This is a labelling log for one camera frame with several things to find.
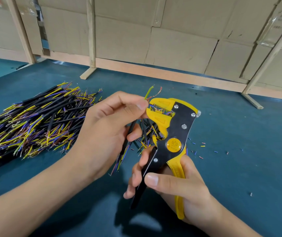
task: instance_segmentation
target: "yellow wire stripper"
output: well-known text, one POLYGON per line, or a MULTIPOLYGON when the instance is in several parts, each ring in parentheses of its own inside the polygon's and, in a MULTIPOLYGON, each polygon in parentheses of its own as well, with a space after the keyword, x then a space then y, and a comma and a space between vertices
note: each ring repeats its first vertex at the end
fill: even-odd
MULTIPOLYGON (((147 108, 146 113, 149 119, 157 124, 163 139, 158 140, 155 135, 152 136, 155 147, 150 153, 147 164, 142 169, 142 182, 135 190, 131 209, 137 206, 141 195, 146 189, 144 177, 147 173, 158 173, 167 164, 174 176, 185 178, 180 158, 186 154, 186 140, 192 123, 201 114, 191 104, 174 98, 154 98, 150 101, 150 106, 154 105, 161 108, 161 110, 154 110, 150 107, 147 108), (168 113, 163 114, 162 109, 168 111, 168 113)), ((184 219, 182 197, 175 196, 175 207, 177 217, 184 219)))

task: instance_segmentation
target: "right hand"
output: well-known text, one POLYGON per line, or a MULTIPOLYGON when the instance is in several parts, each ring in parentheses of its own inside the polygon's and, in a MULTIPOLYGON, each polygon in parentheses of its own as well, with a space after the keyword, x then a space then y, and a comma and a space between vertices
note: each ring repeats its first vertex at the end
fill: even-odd
MULTIPOLYGON (((142 180, 141 169, 147 163, 151 150, 152 148, 143 150, 140 161, 133 167, 132 177, 123 195, 125 199, 130 199, 135 195, 135 188, 142 180)), ((210 194, 193 161, 187 155, 183 155, 180 163, 186 179, 173 176, 170 168, 166 167, 162 174, 148 173, 144 182, 158 192, 174 212, 174 196, 182 196, 185 213, 183 221, 204 228, 219 218, 218 202, 210 194)))

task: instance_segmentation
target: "left hand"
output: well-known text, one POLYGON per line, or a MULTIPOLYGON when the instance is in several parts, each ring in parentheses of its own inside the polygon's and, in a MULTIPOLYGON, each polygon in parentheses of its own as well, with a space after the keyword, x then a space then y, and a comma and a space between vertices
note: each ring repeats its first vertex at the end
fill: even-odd
MULTIPOLYGON (((119 155, 126 138, 127 124, 146 118, 147 100, 142 96, 116 92, 90 107, 76 143, 68 153, 81 173, 87 173, 87 183, 103 176, 119 155)), ((142 135, 138 124, 127 136, 134 141, 142 135)))

